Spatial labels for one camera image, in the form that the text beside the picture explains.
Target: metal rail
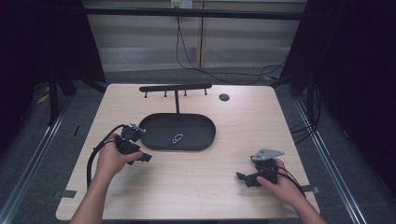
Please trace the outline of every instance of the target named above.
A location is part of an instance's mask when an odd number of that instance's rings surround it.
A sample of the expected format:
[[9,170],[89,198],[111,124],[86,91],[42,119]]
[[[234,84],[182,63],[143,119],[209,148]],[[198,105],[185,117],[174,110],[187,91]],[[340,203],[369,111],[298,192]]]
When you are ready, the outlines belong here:
[[33,155],[32,159],[30,159],[28,165],[26,166],[20,180],[18,181],[14,190],[12,190],[12,192],[9,194],[4,206],[0,211],[1,224],[11,223],[12,219],[15,217],[15,214],[17,213],[18,208],[20,207],[21,202],[27,190],[29,189],[41,162],[47,154],[53,137],[58,132],[58,129],[64,118],[64,111],[67,109],[70,103],[71,97],[67,97],[63,110],[61,111],[58,118],[53,122],[53,124],[46,130],[46,133],[35,150],[35,154]]
[[323,142],[319,132],[317,130],[312,130],[311,123],[309,118],[307,117],[306,108],[304,103],[301,100],[296,101],[297,109],[300,112],[301,117],[304,120],[305,126],[307,127],[308,131],[311,133],[312,140],[314,141],[315,146],[317,147],[318,153],[323,160],[323,163],[329,172],[329,175],[332,179],[332,182],[335,185],[335,188],[338,191],[338,194],[341,197],[341,200],[346,207],[353,223],[355,224],[366,224],[366,220],[363,216],[361,209],[359,208],[358,203],[356,202],[355,198],[353,197],[352,193],[347,186],[344,178],[341,176],[337,166],[332,159],[332,155],[330,154],[329,150],[327,149],[326,145]]
[[161,16],[161,17],[203,17],[303,21],[328,18],[328,15],[304,14],[293,12],[261,12],[214,9],[180,9],[180,8],[139,8],[139,7],[34,7],[26,8],[37,13],[66,13],[87,15],[121,15],[121,16]]

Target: carabiner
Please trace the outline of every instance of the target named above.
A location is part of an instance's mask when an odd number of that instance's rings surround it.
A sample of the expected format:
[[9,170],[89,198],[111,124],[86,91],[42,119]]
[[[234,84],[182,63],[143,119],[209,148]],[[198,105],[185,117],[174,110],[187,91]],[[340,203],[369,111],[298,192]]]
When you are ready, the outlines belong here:
[[177,134],[177,135],[174,137],[174,139],[172,139],[172,143],[173,143],[174,145],[176,145],[182,138],[183,138],[183,134],[179,133],[179,134]]

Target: wooden table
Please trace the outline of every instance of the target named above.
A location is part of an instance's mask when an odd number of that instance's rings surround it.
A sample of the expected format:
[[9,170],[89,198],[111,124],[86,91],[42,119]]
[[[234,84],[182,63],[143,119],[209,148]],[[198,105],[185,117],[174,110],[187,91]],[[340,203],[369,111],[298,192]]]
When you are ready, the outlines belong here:
[[[173,92],[152,92],[112,84],[107,88],[76,167],[67,185],[75,198],[62,198],[56,212],[69,220],[86,192],[86,165],[92,149],[119,124],[140,122],[153,113],[175,113]],[[230,96],[223,102],[222,93]],[[179,95],[180,113],[202,114],[216,125],[214,143],[202,151],[161,151],[144,147],[149,163],[126,165],[113,179],[106,197],[104,219],[222,220],[297,217],[293,209],[265,188],[247,188],[235,172],[253,174],[250,161],[260,148],[281,150],[280,159],[300,184],[308,185],[304,167],[290,135],[274,90],[270,87],[213,86]],[[312,192],[307,199],[317,209]]]

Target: forearm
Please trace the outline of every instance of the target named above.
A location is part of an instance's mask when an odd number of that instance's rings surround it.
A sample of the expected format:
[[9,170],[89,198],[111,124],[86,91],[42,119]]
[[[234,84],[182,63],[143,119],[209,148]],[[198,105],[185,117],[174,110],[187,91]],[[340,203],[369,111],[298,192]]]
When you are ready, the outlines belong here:
[[70,223],[102,223],[110,177],[95,176]]
[[314,208],[314,206],[312,206],[312,204],[307,200],[300,201],[300,203],[295,204],[292,207],[297,212],[298,216],[300,217],[300,220],[304,224],[326,223],[326,221],[318,213],[318,211]]

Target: metal bracket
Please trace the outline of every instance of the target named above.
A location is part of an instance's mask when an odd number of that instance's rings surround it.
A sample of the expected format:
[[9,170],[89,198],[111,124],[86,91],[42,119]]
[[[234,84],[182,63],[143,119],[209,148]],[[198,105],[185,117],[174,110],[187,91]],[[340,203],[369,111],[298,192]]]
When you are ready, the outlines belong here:
[[281,156],[283,154],[285,154],[285,152],[283,151],[276,151],[276,150],[262,148],[256,153],[256,155],[252,156],[251,159],[253,161],[267,161],[269,159]]
[[310,185],[305,185],[301,186],[304,192],[309,192],[312,191],[314,194],[319,194],[320,193],[320,188],[319,187],[311,187]]
[[53,193],[52,198],[59,200],[61,200],[62,198],[74,198],[76,196],[76,193],[77,192],[75,190],[56,190],[55,193]]

